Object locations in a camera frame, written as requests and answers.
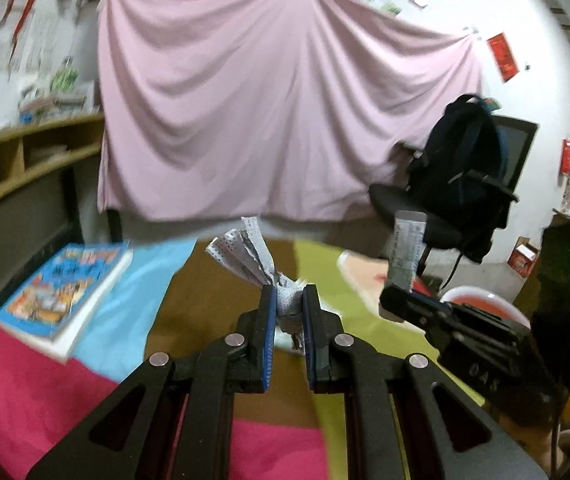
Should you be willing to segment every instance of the pink curtain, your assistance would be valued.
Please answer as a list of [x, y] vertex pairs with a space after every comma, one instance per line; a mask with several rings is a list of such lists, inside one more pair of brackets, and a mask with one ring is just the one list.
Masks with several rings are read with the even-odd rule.
[[370, 214], [444, 107], [473, 38], [358, 0], [103, 0], [98, 208], [148, 220]]

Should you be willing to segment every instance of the crumpled paper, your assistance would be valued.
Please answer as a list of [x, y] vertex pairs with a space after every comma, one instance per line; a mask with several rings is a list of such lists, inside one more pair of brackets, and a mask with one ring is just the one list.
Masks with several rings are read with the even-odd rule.
[[231, 273], [256, 286], [276, 290], [276, 322], [291, 336], [293, 350], [303, 348], [302, 293], [304, 282], [294, 282], [274, 267], [274, 260], [258, 227], [258, 218], [241, 218], [244, 229], [232, 229], [214, 238], [205, 251]]

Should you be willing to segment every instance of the blue blanket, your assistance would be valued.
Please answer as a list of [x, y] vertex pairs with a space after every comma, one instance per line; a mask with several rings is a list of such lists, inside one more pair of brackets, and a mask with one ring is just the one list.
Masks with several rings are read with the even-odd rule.
[[196, 240], [170, 240], [134, 249], [134, 258], [72, 354], [90, 370], [116, 382], [143, 362], [147, 334], [174, 273], [190, 257]]

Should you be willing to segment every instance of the red box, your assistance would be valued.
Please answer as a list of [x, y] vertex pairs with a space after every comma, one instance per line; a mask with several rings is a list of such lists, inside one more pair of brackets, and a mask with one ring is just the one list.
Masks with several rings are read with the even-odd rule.
[[507, 260], [507, 264], [524, 278], [530, 275], [539, 256], [539, 250], [528, 243], [529, 241], [529, 238], [519, 236], [510, 259]]

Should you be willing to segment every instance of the office chair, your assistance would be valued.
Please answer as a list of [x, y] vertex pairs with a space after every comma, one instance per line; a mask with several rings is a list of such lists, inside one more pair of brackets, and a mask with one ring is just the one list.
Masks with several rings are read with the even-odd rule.
[[[469, 171], [465, 178], [473, 178], [491, 186], [494, 190], [505, 196], [505, 206], [498, 211], [495, 219], [492, 219], [493, 225], [490, 225], [492, 231], [496, 228], [504, 228], [507, 224], [507, 213], [510, 202], [518, 202], [518, 197], [514, 194], [514, 189], [521, 176], [521, 171], [527, 159], [534, 134], [539, 125], [514, 119], [511, 117], [492, 116], [492, 121], [496, 128], [502, 133], [505, 148], [507, 149], [507, 168], [505, 177], [502, 182], [496, 181], [482, 175], [477, 171]], [[423, 243], [425, 249], [419, 261], [417, 275], [422, 275], [425, 270], [427, 257], [432, 249], [456, 249], [459, 251], [459, 258], [452, 270], [449, 280], [454, 275], [454, 271], [458, 266], [462, 256], [468, 257], [475, 263], [481, 263], [482, 257], [478, 258], [474, 254], [466, 251], [470, 246], [470, 241], [476, 236], [475, 232], [464, 232], [445, 219], [431, 212], [421, 203], [413, 200], [406, 188], [388, 186], [386, 184], [372, 184], [369, 186], [369, 200], [380, 216], [383, 222], [390, 228], [394, 228], [394, 217], [396, 211], [420, 211], [427, 215], [427, 225], [425, 226], [425, 236]]]

